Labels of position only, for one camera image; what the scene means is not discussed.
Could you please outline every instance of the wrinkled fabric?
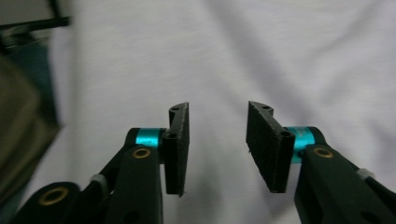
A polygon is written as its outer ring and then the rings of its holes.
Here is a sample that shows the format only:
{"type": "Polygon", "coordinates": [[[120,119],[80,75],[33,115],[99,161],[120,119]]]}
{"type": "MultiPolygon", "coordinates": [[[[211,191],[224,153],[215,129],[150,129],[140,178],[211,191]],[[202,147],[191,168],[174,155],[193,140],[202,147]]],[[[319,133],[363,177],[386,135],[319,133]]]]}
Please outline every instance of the wrinkled fabric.
{"type": "Polygon", "coordinates": [[[186,194],[163,196],[164,223],[299,223],[300,165],[269,192],[245,143],[249,100],[320,128],[395,191],[395,21],[394,1],[76,1],[51,40],[64,129],[30,192],[85,187],[130,128],[168,127],[190,102],[186,194]]]}

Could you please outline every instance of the white cloth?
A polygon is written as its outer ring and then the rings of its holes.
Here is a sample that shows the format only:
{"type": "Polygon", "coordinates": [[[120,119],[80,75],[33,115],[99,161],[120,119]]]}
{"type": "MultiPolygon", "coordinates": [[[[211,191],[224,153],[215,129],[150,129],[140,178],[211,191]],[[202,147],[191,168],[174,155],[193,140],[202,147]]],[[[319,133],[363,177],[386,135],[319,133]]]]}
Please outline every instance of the white cloth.
{"type": "Polygon", "coordinates": [[[395,21],[395,1],[75,1],[51,42],[64,130],[30,192],[85,187],[130,128],[168,127],[167,109],[190,102],[187,193],[163,196],[164,223],[299,223],[299,165],[288,193],[269,193],[245,143],[248,100],[320,128],[396,190],[395,21]]]}

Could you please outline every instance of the white fabric backdrop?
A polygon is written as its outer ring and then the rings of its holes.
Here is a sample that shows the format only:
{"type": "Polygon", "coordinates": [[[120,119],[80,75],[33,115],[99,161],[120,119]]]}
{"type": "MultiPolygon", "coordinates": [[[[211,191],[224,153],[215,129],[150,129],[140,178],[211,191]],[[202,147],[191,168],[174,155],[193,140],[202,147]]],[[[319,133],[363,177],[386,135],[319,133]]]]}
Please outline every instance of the white fabric backdrop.
{"type": "Polygon", "coordinates": [[[130,128],[168,127],[167,109],[190,102],[187,193],[164,195],[165,223],[299,223],[300,167],[269,193],[245,143],[248,100],[319,127],[395,191],[395,21],[395,1],[76,1],[51,40],[64,129],[27,196],[85,187],[130,128]]]}

